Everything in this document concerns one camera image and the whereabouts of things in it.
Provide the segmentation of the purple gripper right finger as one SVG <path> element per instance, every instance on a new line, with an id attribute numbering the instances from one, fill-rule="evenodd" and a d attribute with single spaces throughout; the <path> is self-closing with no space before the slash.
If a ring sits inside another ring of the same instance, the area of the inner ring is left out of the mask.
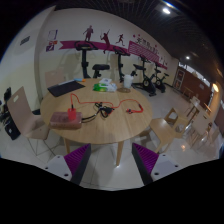
<path id="1" fill-rule="evenodd" d="M 166 153 L 157 154 L 137 143 L 132 144 L 132 155 L 145 185 L 182 169 L 182 166 Z"/>

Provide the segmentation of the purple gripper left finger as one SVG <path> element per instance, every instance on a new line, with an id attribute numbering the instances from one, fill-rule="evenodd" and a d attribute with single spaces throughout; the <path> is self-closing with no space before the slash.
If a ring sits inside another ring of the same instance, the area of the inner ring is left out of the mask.
<path id="1" fill-rule="evenodd" d="M 56 176 L 79 185 L 91 155 L 91 145 L 86 144 L 66 156 L 56 155 L 44 167 Z"/>

